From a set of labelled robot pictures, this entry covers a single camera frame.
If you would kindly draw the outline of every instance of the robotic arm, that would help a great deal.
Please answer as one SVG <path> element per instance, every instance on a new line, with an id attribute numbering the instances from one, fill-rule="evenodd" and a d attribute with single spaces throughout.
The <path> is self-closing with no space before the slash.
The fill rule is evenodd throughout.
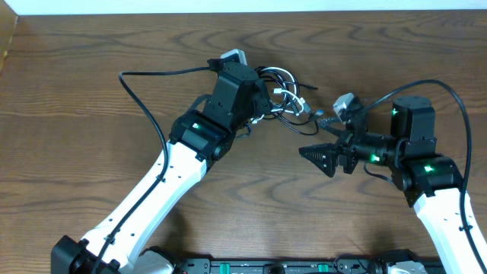
<path id="1" fill-rule="evenodd" d="M 453 160 L 435 152 L 431 101 L 418 96 L 395 99 L 390 135 L 368 132 L 367 111 L 371 107 L 363 108 L 353 94 L 341 96 L 333 108 L 337 117 L 322 120 L 320 126 L 338 137 L 336 143 L 300 148 L 300 154 L 328 177 L 334 176 L 338 165 L 351 174 L 359 161 L 365 162 L 368 174 L 387 180 L 404 192 L 409 206 L 431 235 L 447 273 L 481 273 L 478 259 L 480 256 L 480 262 L 487 260 L 487 245 L 473 216 L 468 193 L 464 196 L 464 211 L 460 208 L 466 181 Z M 345 130 L 330 126 L 340 121 Z M 389 167 L 392 178 L 370 173 L 366 164 Z M 467 227 L 462 214 L 467 218 Z"/>
<path id="2" fill-rule="evenodd" d="M 234 49 L 208 63 L 218 74 L 213 94 L 196 100 L 174 122 L 167 143 L 168 159 L 161 152 L 133 191 L 79 243 L 64 236 L 51 253 L 51 273 L 86 273 L 93 268 L 100 273 L 173 272 L 174 266 L 168 260 L 154 260 L 152 252 L 138 259 L 145 243 L 181 196 L 230 150 L 236 131 L 245 127 L 247 120 L 272 109 L 264 80 L 247 66 L 244 52 Z M 199 112 L 196 107 L 205 99 L 204 109 Z M 164 178 L 158 178 L 165 161 L 169 168 Z M 161 183 L 148 191 L 156 179 Z M 111 237 L 136 203 L 136 210 L 124 220 L 116 237 Z M 103 258 L 98 258 L 107 241 L 107 248 L 101 252 Z"/>

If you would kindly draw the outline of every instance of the wood grain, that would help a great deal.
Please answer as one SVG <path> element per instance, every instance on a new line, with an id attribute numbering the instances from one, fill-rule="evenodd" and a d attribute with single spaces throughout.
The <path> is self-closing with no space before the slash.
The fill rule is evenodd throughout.
<path id="1" fill-rule="evenodd" d="M 469 193 L 485 230 L 486 37 L 487 11 L 20 18 L 0 78 L 0 272 L 49 272 L 56 241 L 92 229 L 158 156 L 157 136 L 118 72 L 201 66 L 233 48 L 243 49 L 251 65 L 281 66 L 319 87 L 303 95 L 328 113 L 350 91 L 368 104 L 423 78 L 450 84 L 470 114 Z M 210 72 L 129 79 L 166 134 L 214 83 Z M 431 98 L 438 151 L 463 168 L 457 105 L 433 86 L 406 92 L 413 93 Z M 371 115 L 372 130 L 388 132 L 389 109 L 384 104 Z M 396 248 L 437 256 L 401 192 L 359 167 L 353 176 L 327 178 L 298 155 L 301 146 L 333 140 L 259 123 L 180 200 L 148 244 L 226 258 Z"/>

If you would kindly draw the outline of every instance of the white wall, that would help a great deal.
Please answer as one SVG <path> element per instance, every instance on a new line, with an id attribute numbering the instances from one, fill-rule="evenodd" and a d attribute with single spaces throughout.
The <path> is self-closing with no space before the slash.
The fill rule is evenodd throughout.
<path id="1" fill-rule="evenodd" d="M 19 15 L 485 9 L 487 0 L 5 0 Z"/>

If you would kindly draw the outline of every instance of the wooden table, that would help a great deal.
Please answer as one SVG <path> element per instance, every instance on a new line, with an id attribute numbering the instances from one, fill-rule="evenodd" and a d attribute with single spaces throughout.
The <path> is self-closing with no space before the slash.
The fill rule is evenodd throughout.
<path id="1" fill-rule="evenodd" d="M 319 87 L 302 94 L 329 115 L 350 91 L 369 104 L 419 79 L 450 84 L 469 112 L 469 193 L 487 229 L 487 11 L 22 17 L 0 78 L 0 272 L 48 272 L 57 240 L 79 239 L 97 225 L 158 156 L 158 137 L 117 72 L 202 66 L 233 48 L 252 66 L 287 68 Z M 214 83 L 211 72 L 129 79 L 166 135 Z M 430 85 L 404 94 L 433 101 L 437 151 L 462 170 L 465 132 L 454 100 Z M 371 122 L 372 131 L 388 133 L 390 102 Z M 177 203 L 148 245 L 226 258 L 396 248 L 437 256 L 395 187 L 361 166 L 330 179 L 298 154 L 334 140 L 301 136 L 277 121 L 257 124 Z"/>

